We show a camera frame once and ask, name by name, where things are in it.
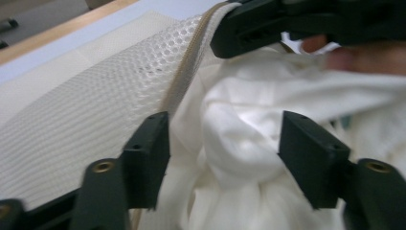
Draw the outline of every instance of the wooden edge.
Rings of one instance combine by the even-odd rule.
[[[15,45],[0,51],[0,65],[19,58],[29,52],[40,48],[52,41],[77,31],[113,12],[117,12],[138,0],[116,0],[102,7],[94,9],[84,15],[76,17],[68,22],[53,27],[41,34],[31,36]]]

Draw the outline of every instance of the white surface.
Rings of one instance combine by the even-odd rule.
[[[159,12],[176,19],[185,19],[202,12],[220,0],[140,0],[105,18],[39,48],[23,57],[0,66],[0,84],[49,60],[78,48],[89,41],[111,32],[148,11]]]

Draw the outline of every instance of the finger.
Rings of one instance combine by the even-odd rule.
[[[325,35],[315,35],[309,38],[306,38],[302,43],[302,49],[305,52],[312,53],[320,50],[327,45],[327,38]]]
[[[406,76],[406,42],[377,42],[338,48],[327,55],[327,69]]]

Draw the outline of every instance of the white cloth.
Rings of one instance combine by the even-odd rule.
[[[352,149],[406,172],[406,79],[324,71],[317,58],[264,48],[202,67],[171,123],[162,212],[209,229],[343,229],[340,211],[312,211],[277,156],[283,110],[329,127]]]

